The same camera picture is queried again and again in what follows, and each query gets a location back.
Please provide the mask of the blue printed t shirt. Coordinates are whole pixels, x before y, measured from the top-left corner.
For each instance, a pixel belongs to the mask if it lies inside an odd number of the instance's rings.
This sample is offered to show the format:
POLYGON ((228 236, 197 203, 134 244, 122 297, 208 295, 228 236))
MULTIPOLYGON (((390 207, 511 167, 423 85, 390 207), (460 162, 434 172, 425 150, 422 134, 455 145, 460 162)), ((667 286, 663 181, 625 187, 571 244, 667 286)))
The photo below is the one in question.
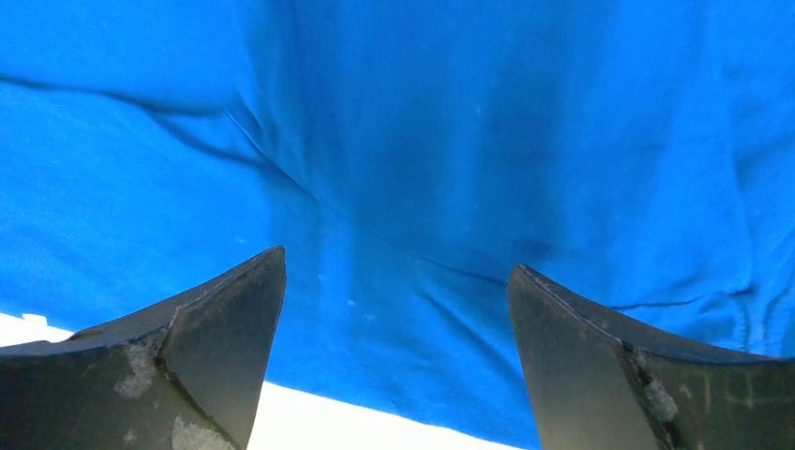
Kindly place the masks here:
POLYGON ((267 375, 537 444, 526 264, 794 354, 790 1, 5 1, 1 309, 83 328, 273 245, 267 375))

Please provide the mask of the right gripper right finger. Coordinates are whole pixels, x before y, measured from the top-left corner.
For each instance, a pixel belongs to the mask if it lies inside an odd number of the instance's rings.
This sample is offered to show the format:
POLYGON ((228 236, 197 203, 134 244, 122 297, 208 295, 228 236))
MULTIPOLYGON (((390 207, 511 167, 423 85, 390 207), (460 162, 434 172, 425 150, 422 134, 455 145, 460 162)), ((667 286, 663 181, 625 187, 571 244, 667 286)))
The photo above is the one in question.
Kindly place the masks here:
POLYGON ((790 449, 794 363, 680 337, 519 265, 510 319, 545 449, 790 449))

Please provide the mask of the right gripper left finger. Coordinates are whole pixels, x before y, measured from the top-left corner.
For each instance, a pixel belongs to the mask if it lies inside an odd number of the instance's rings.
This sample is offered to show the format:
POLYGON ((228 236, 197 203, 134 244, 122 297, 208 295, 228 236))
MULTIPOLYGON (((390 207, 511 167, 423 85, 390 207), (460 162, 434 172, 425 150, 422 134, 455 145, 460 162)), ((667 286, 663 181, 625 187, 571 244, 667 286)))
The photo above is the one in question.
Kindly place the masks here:
POLYGON ((60 342, 1 351, 5 449, 244 449, 286 287, 282 247, 60 342))

